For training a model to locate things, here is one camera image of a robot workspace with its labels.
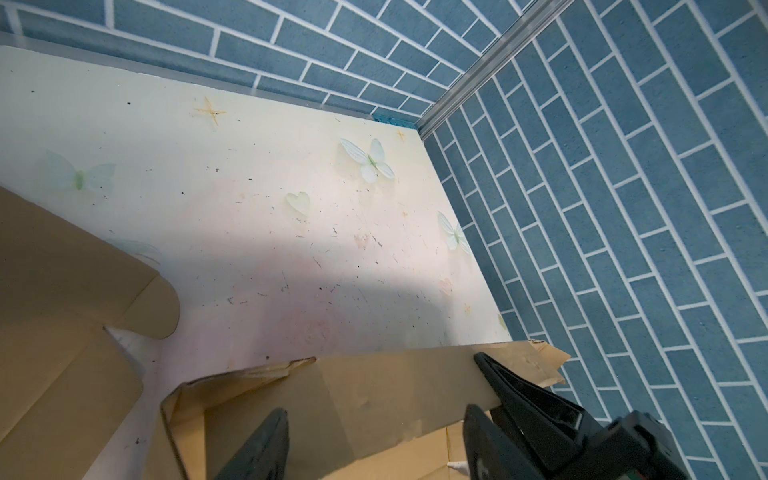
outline blue brick wall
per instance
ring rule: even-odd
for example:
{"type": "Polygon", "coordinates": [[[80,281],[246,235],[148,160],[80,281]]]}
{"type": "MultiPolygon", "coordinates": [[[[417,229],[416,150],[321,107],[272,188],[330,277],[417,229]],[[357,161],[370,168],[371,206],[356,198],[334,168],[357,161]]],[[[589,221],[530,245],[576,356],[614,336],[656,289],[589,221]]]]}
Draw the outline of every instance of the blue brick wall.
{"type": "Polygon", "coordinates": [[[768,15],[575,0],[428,153],[513,339],[574,399],[672,430],[699,480],[768,471],[768,15]]]}
{"type": "Polygon", "coordinates": [[[0,31],[412,127],[530,1],[0,0],[0,31]]]}

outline cardboard piece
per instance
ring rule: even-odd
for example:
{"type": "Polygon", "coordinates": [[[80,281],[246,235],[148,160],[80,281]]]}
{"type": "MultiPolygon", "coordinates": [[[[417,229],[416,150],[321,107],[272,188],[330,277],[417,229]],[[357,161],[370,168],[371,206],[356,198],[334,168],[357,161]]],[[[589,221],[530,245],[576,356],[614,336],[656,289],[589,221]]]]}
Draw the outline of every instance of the cardboard piece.
{"type": "Polygon", "coordinates": [[[472,358],[486,352],[540,386],[568,354],[546,343],[335,356],[180,385],[161,405],[144,480],[213,478],[276,407],[288,411],[289,480],[454,480],[469,403],[499,401],[472,358]]]}
{"type": "Polygon", "coordinates": [[[0,478],[82,478],[141,394],[104,326],[178,319],[156,270],[0,188],[0,478]]]}

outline cardboard box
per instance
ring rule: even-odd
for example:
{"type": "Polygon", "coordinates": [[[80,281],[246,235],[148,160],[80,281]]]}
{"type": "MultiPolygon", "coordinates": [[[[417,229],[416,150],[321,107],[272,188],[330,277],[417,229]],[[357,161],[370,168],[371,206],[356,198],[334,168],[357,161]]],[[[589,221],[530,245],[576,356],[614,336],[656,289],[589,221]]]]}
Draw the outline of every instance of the cardboard box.
{"type": "Polygon", "coordinates": [[[82,478],[141,394],[104,326],[178,319],[157,271],[0,188],[0,478],[82,478]]]}
{"type": "Polygon", "coordinates": [[[276,407],[288,411],[288,480],[448,480],[464,458],[469,403],[499,401],[472,358],[486,352],[540,386],[569,355],[543,342],[336,356],[184,383],[163,402],[144,480],[213,478],[276,407]]]}

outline gold cross-shaped star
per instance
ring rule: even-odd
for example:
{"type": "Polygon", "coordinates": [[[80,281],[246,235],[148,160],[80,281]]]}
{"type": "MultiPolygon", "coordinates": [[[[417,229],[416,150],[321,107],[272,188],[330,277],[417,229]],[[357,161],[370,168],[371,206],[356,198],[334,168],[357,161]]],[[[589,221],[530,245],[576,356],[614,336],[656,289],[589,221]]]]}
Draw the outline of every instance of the gold cross-shaped star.
{"type": "Polygon", "coordinates": [[[219,122],[216,120],[217,115],[226,114],[226,111],[223,110],[214,110],[213,106],[210,104],[210,101],[208,100],[208,97],[205,98],[205,108],[195,108],[197,111],[201,111],[204,114],[209,114],[211,118],[213,118],[214,123],[216,125],[219,124],[219,122]]]}

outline metallic corner strip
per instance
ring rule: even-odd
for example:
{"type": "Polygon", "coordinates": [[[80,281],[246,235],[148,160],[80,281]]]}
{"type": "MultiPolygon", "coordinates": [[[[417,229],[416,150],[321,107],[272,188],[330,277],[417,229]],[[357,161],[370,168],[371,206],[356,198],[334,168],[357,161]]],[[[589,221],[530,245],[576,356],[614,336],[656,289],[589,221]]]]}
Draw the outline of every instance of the metallic corner strip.
{"type": "Polygon", "coordinates": [[[422,139],[427,138],[455,112],[507,60],[514,57],[574,0],[537,0],[458,81],[416,122],[422,139]]]}
{"type": "Polygon", "coordinates": [[[280,101],[285,104],[299,105],[300,107],[314,108],[315,110],[328,111],[336,114],[346,115],[348,117],[364,118],[373,120],[368,114],[356,111],[345,110],[343,108],[331,107],[329,105],[318,104],[313,101],[302,100],[301,98],[289,97],[287,95],[275,94],[269,91],[257,90],[252,87],[233,84],[228,81],[214,80],[200,75],[188,74],[183,71],[171,70],[169,68],[156,67],[138,61],[127,60],[125,58],[104,55],[95,51],[83,50],[51,43],[49,41],[38,40],[36,38],[26,38],[20,35],[13,35],[0,31],[0,47],[9,46],[22,48],[24,50],[36,51],[55,57],[69,58],[70,60],[83,61],[93,65],[103,65],[105,67],[120,68],[121,70],[132,71],[152,75],[154,77],[166,78],[168,80],[181,81],[183,83],[202,85],[204,87],[216,88],[217,90],[231,91],[238,94],[248,95],[250,97],[266,98],[267,100],[280,101]]]}

